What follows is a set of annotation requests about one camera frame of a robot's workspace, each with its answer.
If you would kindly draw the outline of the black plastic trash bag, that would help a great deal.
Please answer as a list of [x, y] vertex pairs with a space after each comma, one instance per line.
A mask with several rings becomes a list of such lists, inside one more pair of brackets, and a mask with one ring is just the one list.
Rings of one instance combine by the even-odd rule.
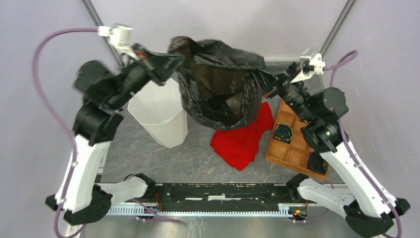
[[264, 58], [221, 40], [171, 39], [168, 52], [185, 57], [177, 69], [184, 110], [197, 123], [215, 130], [246, 127], [257, 118], [263, 92], [253, 71]]

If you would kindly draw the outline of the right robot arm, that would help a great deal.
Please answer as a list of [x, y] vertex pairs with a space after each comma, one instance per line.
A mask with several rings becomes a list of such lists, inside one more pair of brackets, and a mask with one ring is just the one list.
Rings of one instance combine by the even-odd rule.
[[279, 96], [305, 123], [301, 133], [306, 143], [335, 169], [350, 190], [350, 194], [344, 194], [298, 174], [286, 188], [286, 196], [292, 202], [306, 199], [324, 206], [364, 238], [386, 235], [393, 226], [401, 237], [401, 216], [410, 204], [389, 193], [355, 152], [340, 121], [349, 110], [343, 91], [330, 86], [310, 95], [300, 85], [315, 74], [335, 73], [339, 67], [339, 63], [325, 66], [293, 62], [282, 70], [257, 70], [256, 80], [264, 95]]

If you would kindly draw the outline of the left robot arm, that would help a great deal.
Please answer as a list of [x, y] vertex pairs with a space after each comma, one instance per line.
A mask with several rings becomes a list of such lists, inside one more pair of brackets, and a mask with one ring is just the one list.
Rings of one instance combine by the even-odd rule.
[[140, 44], [131, 47], [131, 61], [117, 75], [102, 62], [91, 60], [77, 71], [74, 87], [83, 95], [69, 136], [76, 146], [59, 191], [45, 203], [64, 212], [71, 225], [101, 220], [111, 207], [131, 199], [150, 202], [156, 195], [155, 181], [144, 174], [118, 183], [96, 183], [101, 159], [124, 117], [122, 107], [149, 82], [163, 86], [183, 63], [180, 54], [156, 53]]

